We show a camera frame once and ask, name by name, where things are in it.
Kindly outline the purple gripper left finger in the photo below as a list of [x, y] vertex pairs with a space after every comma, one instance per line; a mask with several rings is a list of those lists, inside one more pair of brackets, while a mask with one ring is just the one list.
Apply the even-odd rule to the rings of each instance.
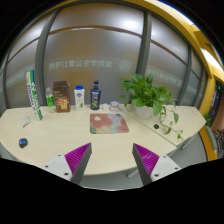
[[43, 169], [79, 185], [91, 154], [91, 144], [87, 143], [65, 155], [57, 154], [43, 166]]

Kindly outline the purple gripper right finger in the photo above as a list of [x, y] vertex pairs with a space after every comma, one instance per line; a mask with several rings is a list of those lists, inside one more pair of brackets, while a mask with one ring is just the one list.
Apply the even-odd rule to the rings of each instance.
[[180, 170], [180, 167], [169, 156], [159, 156], [136, 143], [133, 144], [132, 154], [143, 185], [148, 185]]

